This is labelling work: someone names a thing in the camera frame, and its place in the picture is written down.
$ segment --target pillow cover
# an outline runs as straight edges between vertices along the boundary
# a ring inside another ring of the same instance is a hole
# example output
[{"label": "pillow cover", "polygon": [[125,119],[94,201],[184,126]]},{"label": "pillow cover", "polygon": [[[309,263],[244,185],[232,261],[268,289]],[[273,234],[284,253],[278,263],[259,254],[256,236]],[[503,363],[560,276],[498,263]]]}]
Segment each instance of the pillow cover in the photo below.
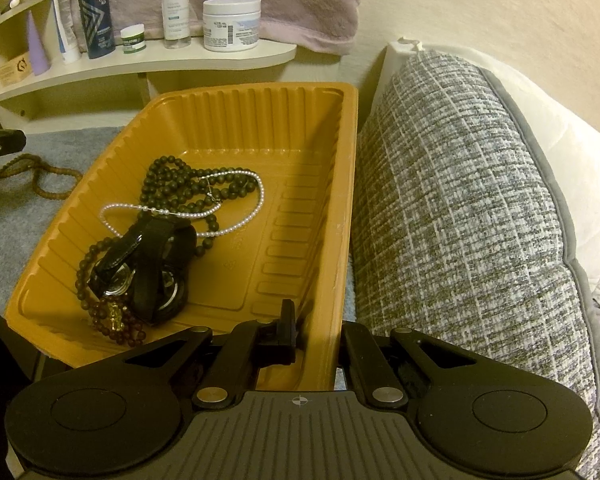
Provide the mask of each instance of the pillow cover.
[{"label": "pillow cover", "polygon": [[600,132],[526,76],[483,52],[450,45],[430,48],[486,68],[516,102],[567,201],[578,240],[576,256],[600,305]]},{"label": "pillow cover", "polygon": [[358,321],[408,325],[558,381],[589,405],[578,472],[600,479],[600,338],[546,159],[488,72],[421,52],[358,137]]}]

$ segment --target crosshair logo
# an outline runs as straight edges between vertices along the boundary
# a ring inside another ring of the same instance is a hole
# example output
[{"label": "crosshair logo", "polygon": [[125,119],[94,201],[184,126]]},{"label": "crosshair logo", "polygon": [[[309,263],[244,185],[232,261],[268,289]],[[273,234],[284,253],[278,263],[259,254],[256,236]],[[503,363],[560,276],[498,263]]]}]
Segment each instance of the crosshair logo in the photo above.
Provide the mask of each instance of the crosshair logo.
[{"label": "crosshair logo", "polygon": [[309,402],[309,399],[303,397],[302,395],[298,395],[297,397],[291,399],[291,402],[294,403],[296,406],[304,406],[306,403]]}]

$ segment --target black mount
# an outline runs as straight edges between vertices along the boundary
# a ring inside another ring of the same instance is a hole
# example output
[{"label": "black mount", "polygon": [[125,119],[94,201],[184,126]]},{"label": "black mount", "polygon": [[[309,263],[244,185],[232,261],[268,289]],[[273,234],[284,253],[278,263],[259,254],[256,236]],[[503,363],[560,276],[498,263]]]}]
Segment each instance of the black mount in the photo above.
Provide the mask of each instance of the black mount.
[{"label": "black mount", "polygon": [[284,300],[279,320],[190,328],[35,383],[6,416],[24,478],[577,478],[592,421],[560,384],[344,322],[350,391],[254,392],[295,346]]}]

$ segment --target jar lid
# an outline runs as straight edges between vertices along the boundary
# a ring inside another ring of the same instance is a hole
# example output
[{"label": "jar lid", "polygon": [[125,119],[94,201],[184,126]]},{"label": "jar lid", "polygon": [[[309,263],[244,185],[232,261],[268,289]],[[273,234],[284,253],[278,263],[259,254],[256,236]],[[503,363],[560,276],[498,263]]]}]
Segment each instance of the jar lid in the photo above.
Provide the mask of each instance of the jar lid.
[{"label": "jar lid", "polygon": [[144,23],[129,25],[128,27],[120,29],[120,38],[132,38],[138,34],[144,34]]},{"label": "jar lid", "polygon": [[202,5],[202,12],[213,16],[260,12],[260,0],[207,0]]}]

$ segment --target white wall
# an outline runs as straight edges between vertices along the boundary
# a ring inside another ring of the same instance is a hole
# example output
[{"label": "white wall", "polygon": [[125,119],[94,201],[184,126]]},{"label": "white wall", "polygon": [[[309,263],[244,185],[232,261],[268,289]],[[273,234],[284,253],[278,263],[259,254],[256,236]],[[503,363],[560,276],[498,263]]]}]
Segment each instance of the white wall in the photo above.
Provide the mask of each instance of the white wall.
[{"label": "white wall", "polygon": [[361,124],[382,50],[400,36],[491,54],[600,131],[600,0],[362,0],[356,47],[339,71],[361,89]]}]

